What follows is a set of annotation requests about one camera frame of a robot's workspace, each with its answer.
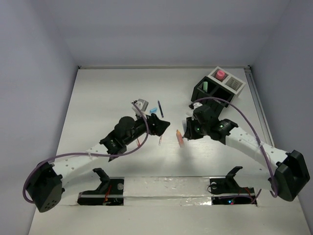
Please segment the green highlighter marker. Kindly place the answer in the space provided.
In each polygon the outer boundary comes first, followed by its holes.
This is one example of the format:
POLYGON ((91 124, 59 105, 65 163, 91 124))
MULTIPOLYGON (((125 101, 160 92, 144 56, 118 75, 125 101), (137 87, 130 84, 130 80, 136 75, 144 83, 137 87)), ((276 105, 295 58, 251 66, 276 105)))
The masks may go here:
POLYGON ((204 81, 202 85, 202 89, 207 92, 208 91, 208 82, 204 81))

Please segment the blue highlighter marker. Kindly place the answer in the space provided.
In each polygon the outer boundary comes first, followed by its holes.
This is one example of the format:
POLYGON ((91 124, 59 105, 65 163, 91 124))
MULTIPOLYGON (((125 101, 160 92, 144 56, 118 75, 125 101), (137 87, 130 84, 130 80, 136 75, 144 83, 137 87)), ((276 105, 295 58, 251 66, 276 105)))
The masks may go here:
POLYGON ((182 127, 183 127, 184 132, 185 132, 186 127, 187 127, 186 120, 182 120, 182 127))

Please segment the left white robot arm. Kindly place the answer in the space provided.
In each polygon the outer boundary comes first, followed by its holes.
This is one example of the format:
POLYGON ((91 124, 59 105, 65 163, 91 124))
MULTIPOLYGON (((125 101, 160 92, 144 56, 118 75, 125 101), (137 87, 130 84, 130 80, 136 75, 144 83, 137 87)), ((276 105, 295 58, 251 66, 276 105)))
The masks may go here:
MULTIPOLYGON (((143 134, 161 136, 170 122, 160 120, 156 114, 146 118, 122 117, 114 129, 99 143, 107 148, 107 157, 117 158, 126 153, 127 145, 143 134)), ((99 153, 64 154, 66 160, 53 164, 50 160, 40 162, 30 173, 23 187, 39 212, 55 207, 66 191, 69 180, 87 171, 101 157, 99 153)))

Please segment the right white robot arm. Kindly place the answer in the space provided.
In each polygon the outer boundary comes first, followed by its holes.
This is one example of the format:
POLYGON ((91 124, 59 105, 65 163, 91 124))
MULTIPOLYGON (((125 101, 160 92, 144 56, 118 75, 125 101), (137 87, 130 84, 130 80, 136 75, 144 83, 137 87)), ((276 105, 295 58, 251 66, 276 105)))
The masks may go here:
POLYGON ((232 168, 224 177, 210 181, 215 195, 238 193, 240 189, 258 188, 276 193, 285 201, 293 201, 310 175, 302 153, 287 152, 266 144, 250 135, 229 119, 219 120, 207 105, 191 105, 193 113, 186 119, 184 138, 198 140, 209 136, 212 140, 234 148, 267 168, 265 172, 245 175, 242 166, 232 168))

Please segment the orange highlighter marker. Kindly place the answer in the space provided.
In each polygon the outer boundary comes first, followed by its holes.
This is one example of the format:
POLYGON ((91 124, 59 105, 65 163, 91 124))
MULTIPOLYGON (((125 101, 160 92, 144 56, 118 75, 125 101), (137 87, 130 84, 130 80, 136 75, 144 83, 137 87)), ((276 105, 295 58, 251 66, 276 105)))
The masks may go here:
POLYGON ((183 148, 184 147, 184 140, 183 140, 182 134, 179 130, 176 131, 176 137, 177 137, 180 148, 183 148))

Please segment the purple pen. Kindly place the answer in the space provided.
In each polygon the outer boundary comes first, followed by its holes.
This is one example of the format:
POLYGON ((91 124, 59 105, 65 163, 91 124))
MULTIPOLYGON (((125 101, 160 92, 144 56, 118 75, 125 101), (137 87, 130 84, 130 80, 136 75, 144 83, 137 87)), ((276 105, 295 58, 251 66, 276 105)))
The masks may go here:
POLYGON ((158 100, 158 101, 157 101, 157 104, 158 104, 158 108, 159 108, 161 117, 164 118, 164 113, 163 113, 163 110, 162 110, 161 102, 158 100))

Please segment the black two-compartment pen holder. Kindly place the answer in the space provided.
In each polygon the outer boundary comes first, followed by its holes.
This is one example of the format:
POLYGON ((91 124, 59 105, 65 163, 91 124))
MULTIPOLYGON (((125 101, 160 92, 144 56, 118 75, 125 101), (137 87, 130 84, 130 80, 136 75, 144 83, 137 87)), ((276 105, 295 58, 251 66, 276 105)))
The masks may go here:
MULTIPOLYGON (((209 79, 207 76, 205 76, 193 89, 193 93, 191 96, 191 101, 194 102, 195 100, 198 100, 200 98, 205 97, 216 97, 221 98, 223 100, 226 100, 228 102, 231 102, 234 94, 223 88, 221 85, 217 84, 216 82, 209 79), (208 82, 208 91, 205 92, 202 89, 203 82, 208 82)), ((201 104, 205 104, 210 106, 213 111, 219 116, 224 108, 228 107, 228 104, 221 101, 215 101, 215 100, 202 100, 200 101, 201 104)))

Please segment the white grey tray box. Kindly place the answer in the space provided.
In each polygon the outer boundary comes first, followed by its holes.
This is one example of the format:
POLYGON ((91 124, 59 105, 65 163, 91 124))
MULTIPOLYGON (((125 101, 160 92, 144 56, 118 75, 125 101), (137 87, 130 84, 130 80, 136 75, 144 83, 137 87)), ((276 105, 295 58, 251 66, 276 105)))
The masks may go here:
POLYGON ((215 67, 212 72, 207 76, 212 81, 216 82, 217 84, 221 85, 223 88, 234 94, 235 96, 239 96, 242 92, 243 88, 246 85, 246 82, 243 80, 237 78, 230 72, 222 69, 221 67, 217 66, 215 67), (223 81, 220 81, 215 78, 215 74, 218 70, 222 70, 225 72, 225 78, 223 81))

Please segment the pink cylinder sharpener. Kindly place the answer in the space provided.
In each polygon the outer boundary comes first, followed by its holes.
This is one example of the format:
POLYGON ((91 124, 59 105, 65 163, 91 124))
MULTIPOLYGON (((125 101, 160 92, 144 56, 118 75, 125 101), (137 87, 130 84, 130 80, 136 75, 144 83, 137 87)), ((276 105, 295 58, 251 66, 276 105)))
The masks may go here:
POLYGON ((218 70, 215 74, 215 78, 220 80, 220 81, 223 81, 224 78, 225 78, 225 72, 222 71, 222 70, 218 70))

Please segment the foil tape strip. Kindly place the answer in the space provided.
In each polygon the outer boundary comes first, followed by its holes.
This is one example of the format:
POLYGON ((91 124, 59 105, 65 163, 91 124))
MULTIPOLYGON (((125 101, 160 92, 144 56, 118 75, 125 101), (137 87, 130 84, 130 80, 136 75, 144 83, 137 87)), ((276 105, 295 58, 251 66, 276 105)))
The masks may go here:
POLYGON ((208 177, 127 177, 124 206, 210 206, 208 177))

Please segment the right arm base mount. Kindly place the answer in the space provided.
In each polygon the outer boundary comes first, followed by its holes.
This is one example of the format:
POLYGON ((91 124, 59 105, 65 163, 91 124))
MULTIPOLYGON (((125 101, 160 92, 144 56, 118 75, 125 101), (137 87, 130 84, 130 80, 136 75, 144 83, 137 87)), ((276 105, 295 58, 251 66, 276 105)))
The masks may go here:
POLYGON ((213 205, 257 205, 254 188, 240 187, 234 179, 242 168, 236 166, 226 176, 210 179, 207 191, 213 205))

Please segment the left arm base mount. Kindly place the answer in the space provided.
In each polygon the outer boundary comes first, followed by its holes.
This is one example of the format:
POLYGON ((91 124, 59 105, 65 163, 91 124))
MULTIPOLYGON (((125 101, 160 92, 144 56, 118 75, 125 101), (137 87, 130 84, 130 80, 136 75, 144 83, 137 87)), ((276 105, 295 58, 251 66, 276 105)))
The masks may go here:
POLYGON ((110 178, 101 168, 92 170, 98 175, 100 184, 94 190, 79 193, 77 203, 80 206, 123 206, 124 177, 110 178))

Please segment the aluminium rail right edge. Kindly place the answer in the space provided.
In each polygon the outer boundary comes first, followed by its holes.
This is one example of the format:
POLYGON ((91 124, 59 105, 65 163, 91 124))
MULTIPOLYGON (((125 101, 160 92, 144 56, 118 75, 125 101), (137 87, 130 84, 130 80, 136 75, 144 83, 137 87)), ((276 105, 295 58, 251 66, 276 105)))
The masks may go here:
POLYGON ((251 67, 250 66, 245 67, 244 71, 245 71, 248 86, 250 88, 252 99, 256 107, 256 112, 257 112, 257 115, 261 124, 261 129, 264 135, 264 140, 267 144, 272 145, 273 144, 272 136, 268 128, 268 122, 267 122, 267 119, 266 119, 266 116, 265 116, 265 113, 264 113, 264 110, 263 110, 263 107, 262 107, 262 104, 261 104, 261 101, 257 92, 254 79, 253 79, 251 67))

